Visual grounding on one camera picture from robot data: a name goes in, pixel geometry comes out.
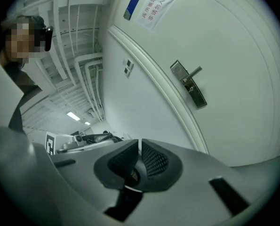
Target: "door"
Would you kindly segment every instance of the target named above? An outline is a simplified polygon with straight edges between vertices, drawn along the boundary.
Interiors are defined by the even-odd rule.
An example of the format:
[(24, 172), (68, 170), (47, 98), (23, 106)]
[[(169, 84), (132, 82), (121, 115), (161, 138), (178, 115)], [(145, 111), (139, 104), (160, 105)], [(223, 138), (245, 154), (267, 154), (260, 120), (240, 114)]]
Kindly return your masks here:
[[(121, 0), (124, 11), (129, 0)], [(117, 16), (114, 24), (137, 42), (171, 79), (206, 141), (210, 155), (228, 166), (279, 155), (280, 64), (254, 19), (232, 0), (175, 0), (154, 31)], [(207, 105), (197, 108), (170, 67), (191, 73)]]

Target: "ceiling light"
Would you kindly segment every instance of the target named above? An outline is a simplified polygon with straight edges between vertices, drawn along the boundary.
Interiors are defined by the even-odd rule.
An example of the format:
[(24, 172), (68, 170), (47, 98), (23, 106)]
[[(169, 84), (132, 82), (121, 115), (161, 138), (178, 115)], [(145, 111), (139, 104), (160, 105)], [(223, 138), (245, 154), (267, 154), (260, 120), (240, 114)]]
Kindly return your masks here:
[(76, 121), (80, 120), (80, 118), (78, 116), (74, 115), (72, 112), (67, 113), (67, 115), (70, 116), (71, 118), (73, 118)]

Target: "man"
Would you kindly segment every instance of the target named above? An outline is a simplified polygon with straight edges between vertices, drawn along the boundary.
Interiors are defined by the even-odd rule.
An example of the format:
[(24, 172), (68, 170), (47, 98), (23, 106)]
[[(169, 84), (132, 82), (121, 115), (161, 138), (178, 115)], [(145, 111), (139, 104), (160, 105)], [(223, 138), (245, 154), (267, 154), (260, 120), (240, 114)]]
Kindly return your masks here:
[[(50, 50), (53, 27), (46, 29), (40, 16), (19, 15), (1, 23), (0, 28), (0, 65), (17, 82), (23, 65), (34, 52)], [(19, 107), (16, 108), (9, 128), (23, 132), (23, 122)]]

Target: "ceiling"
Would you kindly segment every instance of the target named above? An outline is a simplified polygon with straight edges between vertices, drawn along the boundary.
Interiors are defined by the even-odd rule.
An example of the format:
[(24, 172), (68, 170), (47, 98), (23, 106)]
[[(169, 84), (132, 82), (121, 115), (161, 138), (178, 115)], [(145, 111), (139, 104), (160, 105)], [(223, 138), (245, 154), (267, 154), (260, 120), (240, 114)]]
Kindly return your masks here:
[[(59, 4), (58, 15), (54, 13), (54, 1), (58, 1)], [(101, 73), (96, 76), (97, 70), (102, 70), (102, 54), (79, 63), (83, 82), (89, 91), (90, 85), (87, 86), (84, 65), (89, 61), (99, 60), (99, 63), (90, 67), (91, 84), (98, 110), (93, 95), (90, 97), (91, 104), (82, 88), (74, 67), (74, 59), (101, 52), (98, 41), (99, 23), (102, 8), (109, 4), (110, 0), (71, 0), (70, 2), (69, 0), (17, 0), (14, 3), (10, 15), (13, 13), (40, 15), (44, 18), (46, 26), (54, 27), (52, 39), (54, 49), (52, 45), (49, 52), (36, 54), (35, 58), (30, 58), (24, 66), (24, 71), (40, 88), (26, 96), (20, 106), (23, 127), (28, 136), (31, 136), (33, 131), (61, 134), (82, 132), (90, 127), (84, 124), (85, 122), (93, 125), (104, 119), (103, 106), (100, 104), (97, 92), (100, 93)], [(66, 115), (68, 112), (73, 112), (80, 120), (75, 121), (70, 118)]]

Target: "paper sign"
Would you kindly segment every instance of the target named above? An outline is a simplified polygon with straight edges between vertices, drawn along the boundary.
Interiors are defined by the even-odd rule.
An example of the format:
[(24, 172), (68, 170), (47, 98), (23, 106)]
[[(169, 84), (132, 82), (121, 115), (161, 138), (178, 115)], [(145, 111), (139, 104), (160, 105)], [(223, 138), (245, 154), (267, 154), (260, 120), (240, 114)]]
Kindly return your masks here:
[(174, 0), (146, 0), (136, 21), (140, 25), (154, 30), (173, 1)]

